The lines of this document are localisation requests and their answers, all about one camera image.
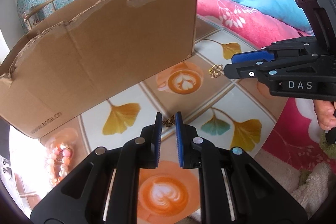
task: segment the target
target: wooden chair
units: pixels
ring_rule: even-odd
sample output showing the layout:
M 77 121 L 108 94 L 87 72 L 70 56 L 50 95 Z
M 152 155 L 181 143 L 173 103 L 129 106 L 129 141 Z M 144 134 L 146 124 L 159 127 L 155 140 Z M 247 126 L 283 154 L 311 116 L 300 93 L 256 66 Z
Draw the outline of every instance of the wooden chair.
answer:
M 55 1 L 55 0 L 47 0 L 46 2 L 43 2 L 43 3 L 41 3 L 41 4 L 37 5 L 37 6 L 35 6 L 35 7 L 33 8 L 33 10 L 32 10 L 27 16 L 24 17 L 23 21 L 24 21 L 25 23 L 28 23 L 30 29 L 32 29 L 33 26 L 32 26 L 32 24 L 31 24 L 31 22 L 29 21 L 29 18 L 32 17 L 33 15 L 37 14 L 39 11 L 41 11 L 44 7 L 46 7 L 46 6 L 47 6 L 48 4 L 50 4 L 50 3 L 52 4 L 53 10 L 54 10 L 54 12 L 55 12 L 55 11 L 56 11 L 56 7 L 55 7 L 55 4 L 54 4 L 54 1 Z

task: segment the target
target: torn cardboard edge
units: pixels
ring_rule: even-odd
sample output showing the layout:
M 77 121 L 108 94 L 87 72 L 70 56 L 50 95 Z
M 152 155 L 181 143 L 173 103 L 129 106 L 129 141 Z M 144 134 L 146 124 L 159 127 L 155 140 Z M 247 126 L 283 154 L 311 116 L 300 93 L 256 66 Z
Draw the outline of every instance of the torn cardboard edge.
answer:
M 20 58 L 22 58 L 23 54 L 27 51 L 27 49 L 29 47 L 33 47 L 36 43 L 39 42 L 40 39 L 42 39 L 44 37 L 44 35 L 46 33 L 48 33 L 49 31 L 51 31 L 54 28 L 58 28 L 58 26 L 63 25 L 65 27 L 71 28 L 71 25 L 73 23 L 76 22 L 76 20 L 78 20 L 80 18 L 81 21 L 86 20 L 86 17 L 83 18 L 83 15 L 88 13 L 87 17 L 91 14 L 89 12 L 94 12 L 97 9 L 100 9 L 102 6 L 105 5 L 105 3 L 107 1 L 110 0 L 98 0 L 93 6 L 89 7 L 88 9 L 84 10 L 83 12 L 79 13 L 78 15 L 76 15 L 73 19 L 71 19 L 70 21 L 61 21 L 47 29 L 45 29 L 44 31 L 42 31 L 42 33 L 40 33 L 39 31 L 37 31 L 37 35 L 35 37 L 33 37 L 32 39 L 30 39 L 24 46 L 23 48 L 19 51 L 19 53 L 17 54 L 17 56 L 13 59 L 12 64 L 9 67 L 9 70 L 7 73 L 4 73 L 2 75 L 0 75 L 0 81 L 3 81 L 4 83 L 6 83 L 7 85 L 10 85 L 13 81 L 12 79 L 12 74 L 15 71 L 15 66 L 20 64 Z M 145 5 L 151 1 L 156 1 L 156 0 L 127 0 L 127 3 L 130 7 L 138 7 L 138 6 L 142 6 Z M 11 57 L 7 60 L 7 58 L 4 60 L 4 66 L 10 62 Z
M 122 90 L 191 56 L 196 35 L 197 0 L 114 1 L 75 0 L 40 22 L 19 40 L 0 66 L 0 73 L 2 73 L 0 80 L 0 92 L 2 93 L 0 94 L 2 104 L 0 106 L 0 115 L 4 120 L 29 137 L 40 138 Z M 104 5 L 108 5 L 108 8 L 102 9 Z M 123 18 L 123 21 L 119 24 L 118 21 L 121 18 Z M 110 26 L 114 25 L 120 26 L 109 30 Z M 129 35 L 129 33 L 132 33 L 132 30 L 138 36 Z M 103 62 L 107 62 L 106 60 L 110 60 L 111 57 L 106 58 L 103 52 L 111 52 L 110 50 L 113 50 L 114 54 L 112 56 L 117 60 L 114 62 L 121 62 L 120 64 L 122 64 L 125 59 L 121 60 L 121 57 L 118 57 L 119 54 L 115 54 L 122 47 L 113 46 L 119 44 L 117 42 L 118 39 L 126 43 L 125 45 L 128 49 L 126 52 L 122 50 L 122 57 L 133 60 L 129 66 L 139 64 L 134 71 L 136 74 L 131 73 L 130 75 L 116 77 L 116 75 L 123 75 L 120 70 L 131 68 L 129 66 L 125 67 L 125 65 L 115 67 L 113 62 L 111 64 L 107 63 L 110 71 L 102 74 L 100 69 L 102 68 L 100 65 L 101 62 L 95 64 L 90 52 L 85 48 L 87 46 L 90 46 L 90 48 L 95 47 L 97 43 L 100 46 L 97 46 L 96 49 L 100 49 L 100 47 L 102 47 L 101 49 L 105 49 L 105 51 L 98 50 L 98 52 L 101 52 L 100 56 L 104 58 Z M 88 85 L 88 78 L 83 74 L 83 71 L 80 78 L 76 77 L 76 73 L 74 74 L 75 67 L 78 67 L 81 61 L 74 63 L 65 54 L 65 67 L 63 66 L 60 71 L 58 71 L 58 66 L 53 67 L 55 60 L 59 61 L 57 58 L 60 53 L 62 55 L 65 52 L 68 53 L 70 48 L 67 45 L 71 45 L 68 40 L 74 42 L 71 50 L 72 55 L 74 49 L 76 49 L 76 56 L 80 57 L 79 60 L 86 60 L 83 63 L 86 66 L 83 67 L 83 71 L 88 69 L 90 73 L 88 75 L 89 79 L 92 76 L 93 79 L 98 80 L 96 83 L 98 86 L 96 87 L 99 87 L 98 90 L 101 93 L 97 92 L 97 90 L 93 93 L 88 93 L 90 85 Z M 84 44 L 78 44 L 82 40 L 87 41 Z M 116 41 L 116 43 L 110 44 L 109 41 Z M 152 49 L 150 53 L 146 49 L 146 46 L 150 46 L 149 48 Z M 175 49 L 171 52 L 174 54 L 170 54 L 170 51 L 167 52 L 169 47 Z M 75 83 L 73 77 L 77 81 L 75 82 L 80 85 L 77 88 L 73 86 Z M 60 97 L 63 96 L 63 93 L 58 88 L 68 90 L 65 95 L 66 98 L 71 98 L 70 102 L 66 102 L 64 97 Z M 56 112 L 62 112 L 57 122 L 47 123 L 50 120 L 49 117 L 53 117 Z

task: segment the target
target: human hand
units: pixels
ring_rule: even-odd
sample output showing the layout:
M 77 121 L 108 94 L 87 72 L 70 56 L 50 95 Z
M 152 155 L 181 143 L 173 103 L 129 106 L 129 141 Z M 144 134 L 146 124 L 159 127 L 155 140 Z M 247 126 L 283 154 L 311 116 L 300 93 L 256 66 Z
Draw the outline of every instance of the human hand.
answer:
M 313 100 L 314 111 L 317 115 L 319 126 L 323 130 L 331 130 L 336 127 L 336 118 L 334 116 L 336 102 L 331 103 L 328 101 Z

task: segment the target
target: tile pattern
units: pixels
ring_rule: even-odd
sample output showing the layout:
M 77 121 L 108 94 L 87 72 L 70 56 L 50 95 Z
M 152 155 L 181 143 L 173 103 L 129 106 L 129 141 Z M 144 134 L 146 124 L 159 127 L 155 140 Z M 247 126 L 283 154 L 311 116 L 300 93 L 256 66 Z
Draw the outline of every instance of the tile pattern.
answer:
M 48 150 L 62 138 L 68 139 L 75 151 L 74 168 L 96 147 L 114 149 L 138 136 L 142 127 L 154 123 L 156 112 L 169 118 L 181 111 L 184 122 L 216 146 L 229 149 L 238 143 L 254 156 L 272 131 L 286 98 L 270 96 L 255 79 L 212 79 L 208 74 L 214 64 L 229 64 L 234 53 L 253 50 L 253 45 L 230 30 L 198 17 L 194 56 L 91 108 L 41 138 L 39 144 Z M 67 135 L 69 128 L 76 134 Z M 163 128 L 160 160 L 178 162 L 174 127 Z M 197 170 L 191 174 L 198 177 Z M 18 172 L 15 179 L 22 202 L 32 209 L 45 194 L 36 189 L 26 172 Z M 181 216 L 195 209 L 188 207 L 191 211 L 184 210 Z M 144 215 L 139 223 L 155 219 L 148 212 Z

